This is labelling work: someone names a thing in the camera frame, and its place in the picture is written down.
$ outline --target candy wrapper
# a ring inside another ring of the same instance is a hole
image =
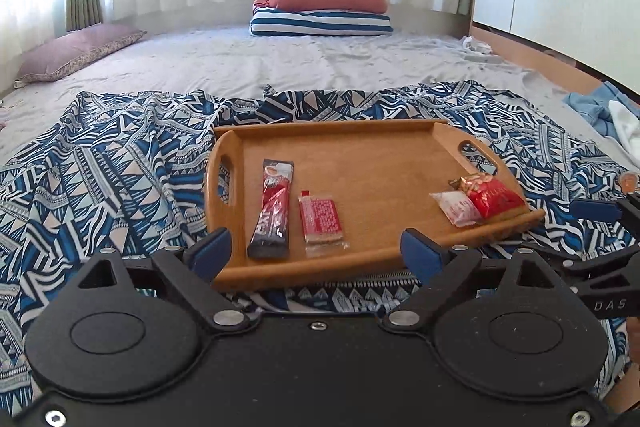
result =
[[[468,227],[477,225],[482,221],[482,216],[466,194],[459,190],[430,194],[436,200],[442,211],[449,218],[452,225]]]
[[[332,198],[310,196],[304,190],[298,202],[308,256],[322,255],[328,251],[328,247],[347,247],[338,210]]]
[[[484,219],[497,216],[525,202],[513,190],[486,172],[470,174],[449,182],[455,190],[464,192]]]
[[[246,249],[253,259],[282,258],[289,253],[289,187],[293,163],[262,163],[262,210]]]

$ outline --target wooden tray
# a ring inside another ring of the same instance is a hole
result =
[[[403,266],[402,230],[414,227],[445,247],[479,246],[523,232],[544,216],[528,206],[508,219],[458,229],[432,192],[478,170],[460,153],[472,144],[497,166],[497,178],[516,194],[522,190],[487,146],[441,120],[378,120],[247,125],[216,129],[205,180],[207,229],[231,231],[231,260],[214,280],[220,291],[255,290],[343,280]],[[262,206],[262,161],[294,163],[289,201],[289,257],[246,256]],[[218,197],[220,164],[230,171],[229,202]],[[334,198],[346,250],[309,258],[305,252],[298,196]]]

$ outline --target tray handle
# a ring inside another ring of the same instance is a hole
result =
[[[500,156],[480,140],[460,129],[440,123],[434,124],[433,136],[438,140],[438,142],[440,142],[444,149],[446,149],[453,158],[455,158],[456,161],[462,165],[467,172],[469,172],[469,174],[474,174],[475,172],[478,172],[478,169],[461,152],[464,145],[471,144],[476,148],[476,150],[478,150],[478,152],[482,153],[485,158],[495,165],[496,171],[494,176],[506,187],[513,190],[517,195],[525,200],[520,184],[516,180],[515,176],[511,174],[507,165],[500,159]]]
[[[229,171],[229,200],[218,195],[220,166]],[[204,183],[204,207],[207,231],[225,227],[231,232],[232,259],[246,250],[244,244],[244,168],[242,140],[233,131],[218,138],[211,151]]]

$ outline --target bed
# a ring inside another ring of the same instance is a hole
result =
[[[547,211],[528,239],[584,257],[629,245],[618,225],[566,215],[570,198],[619,196],[617,174],[633,164],[562,104],[565,93],[453,39],[252,38],[245,28],[153,36],[59,82],[11,92],[0,114],[0,407],[15,413],[37,393],[23,336],[82,257],[202,237],[211,126],[447,118],[494,147],[529,203]],[[222,197],[227,181],[221,172]],[[116,189],[96,206],[94,192],[107,186]],[[485,254],[508,256],[516,243]],[[391,309],[417,283],[398,272],[229,298],[252,312]],[[624,322],[603,327],[610,352],[598,393],[626,363]]]

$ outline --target blue cloth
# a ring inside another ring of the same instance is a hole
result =
[[[578,112],[598,133],[620,141],[609,111],[610,100],[618,100],[636,118],[640,118],[640,107],[610,82],[605,82],[591,94],[572,92],[564,97],[564,103]]]
[[[202,189],[217,126],[442,118],[488,143],[529,205],[546,212],[545,221],[524,235],[484,248],[487,255],[508,257],[522,239],[585,257],[631,245],[632,236],[619,223],[594,225],[568,211],[575,198],[622,196],[616,178],[625,169],[593,142],[569,136],[521,105],[527,105],[521,97],[473,81],[376,92],[267,90],[261,100],[223,99],[200,90],[79,93],[55,126],[0,167],[0,409],[15,414],[33,399],[24,336],[83,257],[104,247],[123,256],[149,255],[159,245],[188,247],[204,237]],[[219,173],[222,198],[229,181],[228,171]],[[249,308],[389,311],[417,284],[411,274],[396,273],[230,297]],[[598,391],[625,363],[627,349],[624,320],[602,324],[609,356]]]

